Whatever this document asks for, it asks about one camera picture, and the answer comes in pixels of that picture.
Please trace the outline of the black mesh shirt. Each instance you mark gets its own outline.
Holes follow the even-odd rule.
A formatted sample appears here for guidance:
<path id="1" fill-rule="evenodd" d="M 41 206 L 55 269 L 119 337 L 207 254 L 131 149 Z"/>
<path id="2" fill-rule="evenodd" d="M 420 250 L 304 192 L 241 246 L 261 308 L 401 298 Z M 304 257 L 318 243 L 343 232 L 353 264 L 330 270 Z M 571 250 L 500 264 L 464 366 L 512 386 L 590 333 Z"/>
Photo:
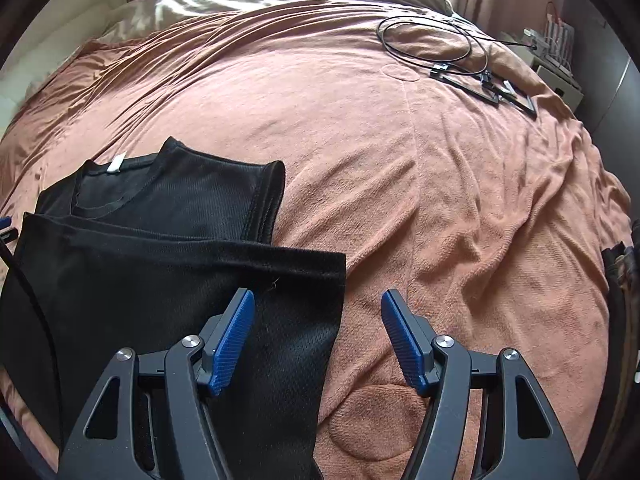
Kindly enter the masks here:
<path id="1" fill-rule="evenodd" d="M 1 362 L 78 479 L 315 479 L 346 260 L 277 247 L 285 169 L 168 139 L 86 162 L 23 219 L 1 293 Z M 255 315 L 231 382 L 194 377 L 209 318 Z"/>

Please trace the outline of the stack of dark folded clothes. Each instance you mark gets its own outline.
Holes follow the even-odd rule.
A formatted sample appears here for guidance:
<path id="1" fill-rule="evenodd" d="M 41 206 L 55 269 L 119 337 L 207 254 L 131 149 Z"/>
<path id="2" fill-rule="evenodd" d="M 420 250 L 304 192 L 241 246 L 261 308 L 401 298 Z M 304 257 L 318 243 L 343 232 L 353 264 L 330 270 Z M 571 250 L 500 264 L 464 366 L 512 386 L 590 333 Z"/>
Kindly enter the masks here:
<path id="1" fill-rule="evenodd" d="M 631 225 L 631 244 L 619 242 L 602 252 L 608 281 L 608 314 L 614 340 L 639 341 L 639 220 Z"/>

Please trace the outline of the black frame device on bed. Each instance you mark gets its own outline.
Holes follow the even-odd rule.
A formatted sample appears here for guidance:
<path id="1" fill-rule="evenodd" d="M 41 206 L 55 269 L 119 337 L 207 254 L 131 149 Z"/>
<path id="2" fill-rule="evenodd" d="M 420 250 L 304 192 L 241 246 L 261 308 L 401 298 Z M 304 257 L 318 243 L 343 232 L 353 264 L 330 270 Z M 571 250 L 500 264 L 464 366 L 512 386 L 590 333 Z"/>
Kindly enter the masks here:
<path id="1" fill-rule="evenodd" d="M 538 117 L 533 99 L 526 92 L 512 84 L 509 79 L 494 75 L 488 68 L 480 72 L 471 72 L 463 68 L 455 70 L 449 64 L 439 63 L 431 68 L 430 77 L 490 106 L 498 107 L 501 103 L 506 103 L 530 119 L 536 120 Z"/>

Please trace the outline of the white bedside nightstand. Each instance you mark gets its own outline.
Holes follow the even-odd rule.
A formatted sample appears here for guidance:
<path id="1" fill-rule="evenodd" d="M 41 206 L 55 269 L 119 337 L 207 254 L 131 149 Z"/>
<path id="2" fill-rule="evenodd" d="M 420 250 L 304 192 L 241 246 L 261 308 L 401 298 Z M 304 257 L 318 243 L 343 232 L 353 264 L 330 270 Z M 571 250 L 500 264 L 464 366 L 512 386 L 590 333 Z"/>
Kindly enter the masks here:
<path id="1" fill-rule="evenodd" d="M 531 28 L 523 29 L 520 57 L 570 108 L 576 112 L 584 94 L 574 79 L 570 66 L 552 51 L 551 39 L 544 38 Z"/>

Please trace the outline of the items on nightstand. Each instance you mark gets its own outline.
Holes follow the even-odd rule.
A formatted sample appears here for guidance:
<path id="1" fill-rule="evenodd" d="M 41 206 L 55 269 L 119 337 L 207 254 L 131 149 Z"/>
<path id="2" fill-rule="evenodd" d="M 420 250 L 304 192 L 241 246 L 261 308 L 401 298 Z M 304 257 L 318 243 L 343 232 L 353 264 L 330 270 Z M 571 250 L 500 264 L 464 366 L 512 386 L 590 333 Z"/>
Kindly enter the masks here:
<path id="1" fill-rule="evenodd" d="M 557 66 L 566 70 L 572 69 L 572 56 L 575 39 L 575 29 L 560 18 L 555 4 L 548 1 L 544 9 L 544 30 L 526 28 L 523 30 L 523 40 L 538 58 L 546 58 L 555 62 Z"/>

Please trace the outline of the salmon terry bed blanket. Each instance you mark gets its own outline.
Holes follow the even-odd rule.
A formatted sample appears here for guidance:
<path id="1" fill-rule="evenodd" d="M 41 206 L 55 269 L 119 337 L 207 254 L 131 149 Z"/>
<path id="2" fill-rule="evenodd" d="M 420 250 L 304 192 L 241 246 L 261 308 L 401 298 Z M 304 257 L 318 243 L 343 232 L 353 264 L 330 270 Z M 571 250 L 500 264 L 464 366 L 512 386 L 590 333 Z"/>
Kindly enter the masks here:
<path id="1" fill-rule="evenodd" d="M 300 0 L 86 44 L 1 142 L 1 209 L 23 224 L 86 162 L 193 151 L 285 169 L 274 246 L 345 257 L 340 327 L 314 442 L 328 479 L 391 479 L 425 403 L 402 382 L 384 289 L 476 350 L 524 353 L 582 455 L 608 360 L 601 252 L 629 198 L 587 130 L 509 50 L 491 63 L 536 120 L 394 61 L 375 37 L 401 6 Z"/>

